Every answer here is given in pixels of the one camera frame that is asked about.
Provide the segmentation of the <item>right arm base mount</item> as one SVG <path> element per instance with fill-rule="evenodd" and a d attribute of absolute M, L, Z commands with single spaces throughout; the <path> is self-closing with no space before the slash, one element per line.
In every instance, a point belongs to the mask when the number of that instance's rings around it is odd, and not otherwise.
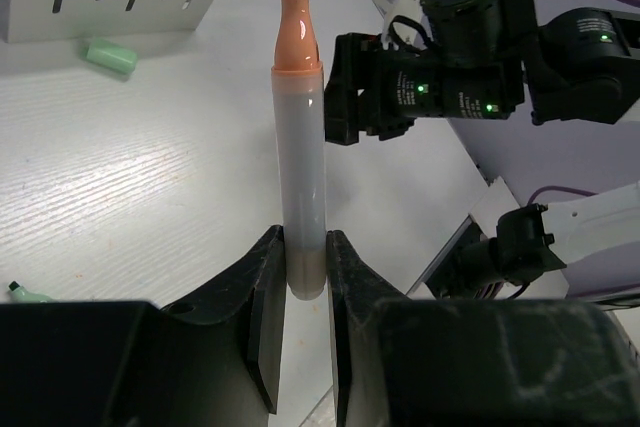
<path fill-rule="evenodd" d="M 421 284 L 437 299 L 481 299 L 492 286 L 527 287 L 601 251 L 639 241 L 637 182 L 577 200 L 539 204 L 503 214 L 496 234 L 463 230 L 427 268 Z"/>

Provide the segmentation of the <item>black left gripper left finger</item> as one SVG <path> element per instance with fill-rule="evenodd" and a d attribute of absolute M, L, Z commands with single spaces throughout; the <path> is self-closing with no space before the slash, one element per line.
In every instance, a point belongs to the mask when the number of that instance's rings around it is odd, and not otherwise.
<path fill-rule="evenodd" d="M 264 426 L 276 412 L 283 233 L 165 307 L 5 304 L 5 426 Z"/>

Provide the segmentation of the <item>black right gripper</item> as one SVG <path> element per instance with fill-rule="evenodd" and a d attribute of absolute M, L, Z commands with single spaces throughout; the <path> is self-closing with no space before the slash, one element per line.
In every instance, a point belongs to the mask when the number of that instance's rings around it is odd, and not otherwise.
<path fill-rule="evenodd" d="M 359 134 L 390 140 L 418 118 L 505 120 L 524 102 L 521 61 L 447 67 L 431 53 L 385 50 L 380 38 L 336 38 L 324 93 L 325 140 L 349 146 Z"/>

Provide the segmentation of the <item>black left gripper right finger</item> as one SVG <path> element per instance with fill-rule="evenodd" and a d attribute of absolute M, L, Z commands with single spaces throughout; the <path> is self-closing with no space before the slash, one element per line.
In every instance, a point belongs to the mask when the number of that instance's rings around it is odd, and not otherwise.
<path fill-rule="evenodd" d="M 340 426 L 635 426 L 639 368 L 613 321 L 565 300 L 412 300 L 326 240 Z"/>

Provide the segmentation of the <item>orange pastel highlighter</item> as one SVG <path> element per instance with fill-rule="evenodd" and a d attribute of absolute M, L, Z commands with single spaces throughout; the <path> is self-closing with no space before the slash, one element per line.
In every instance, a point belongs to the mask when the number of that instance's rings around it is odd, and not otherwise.
<path fill-rule="evenodd" d="M 324 70 L 310 0 L 281 0 L 271 85 L 286 280 L 309 301 L 326 283 Z"/>

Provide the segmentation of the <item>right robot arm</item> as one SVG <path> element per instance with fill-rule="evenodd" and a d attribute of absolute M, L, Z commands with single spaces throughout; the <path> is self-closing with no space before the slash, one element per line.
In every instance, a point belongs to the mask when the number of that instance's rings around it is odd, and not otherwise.
<path fill-rule="evenodd" d="M 389 140 L 419 118 L 505 120 L 530 101 L 536 125 L 639 117 L 639 17 L 576 8 L 545 25 L 534 0 L 373 0 L 377 34 L 335 42 L 325 137 Z"/>

